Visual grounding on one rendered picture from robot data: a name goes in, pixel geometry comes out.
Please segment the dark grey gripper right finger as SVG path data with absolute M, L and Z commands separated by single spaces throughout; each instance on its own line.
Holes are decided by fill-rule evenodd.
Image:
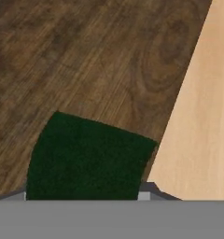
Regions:
M 139 188 L 140 192 L 149 192 L 151 199 L 179 201 L 179 198 L 163 192 L 154 182 L 142 182 Z

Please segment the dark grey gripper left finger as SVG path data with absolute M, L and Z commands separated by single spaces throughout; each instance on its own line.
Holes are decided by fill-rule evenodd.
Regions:
M 20 200 L 25 199 L 25 189 L 14 190 L 8 194 L 0 196 L 0 200 Z

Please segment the dark green sponge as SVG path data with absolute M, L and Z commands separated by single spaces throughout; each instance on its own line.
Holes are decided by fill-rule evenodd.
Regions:
M 30 160 L 28 200 L 135 200 L 157 142 L 99 121 L 55 112 Z

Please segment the light wooden cutting board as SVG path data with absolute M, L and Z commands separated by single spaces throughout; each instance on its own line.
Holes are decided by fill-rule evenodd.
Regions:
M 224 201 L 224 0 L 212 0 L 147 180 L 182 200 Z

